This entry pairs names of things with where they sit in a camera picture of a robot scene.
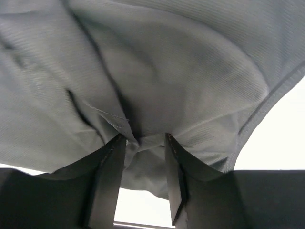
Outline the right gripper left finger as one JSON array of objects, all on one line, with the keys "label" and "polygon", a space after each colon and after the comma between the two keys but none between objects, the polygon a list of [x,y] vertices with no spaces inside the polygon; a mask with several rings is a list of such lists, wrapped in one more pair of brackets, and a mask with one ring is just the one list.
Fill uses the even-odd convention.
[{"label": "right gripper left finger", "polygon": [[111,229],[126,140],[117,135],[86,157],[53,173],[0,171],[3,229]]}]

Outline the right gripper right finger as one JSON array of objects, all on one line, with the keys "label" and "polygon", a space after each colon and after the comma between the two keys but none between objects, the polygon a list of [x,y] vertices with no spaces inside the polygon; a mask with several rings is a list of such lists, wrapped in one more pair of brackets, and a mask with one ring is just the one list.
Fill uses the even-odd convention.
[{"label": "right gripper right finger", "polygon": [[220,172],[165,135],[172,224],[177,229],[302,229],[302,170]]}]

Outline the dark grey t shirt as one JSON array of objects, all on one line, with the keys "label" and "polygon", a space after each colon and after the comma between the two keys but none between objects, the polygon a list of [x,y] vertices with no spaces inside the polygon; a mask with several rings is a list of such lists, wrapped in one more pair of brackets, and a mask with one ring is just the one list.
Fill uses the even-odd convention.
[{"label": "dark grey t shirt", "polygon": [[229,171],[304,74],[302,0],[3,0],[0,161],[53,172],[122,134],[121,186],[166,199],[166,133]]}]

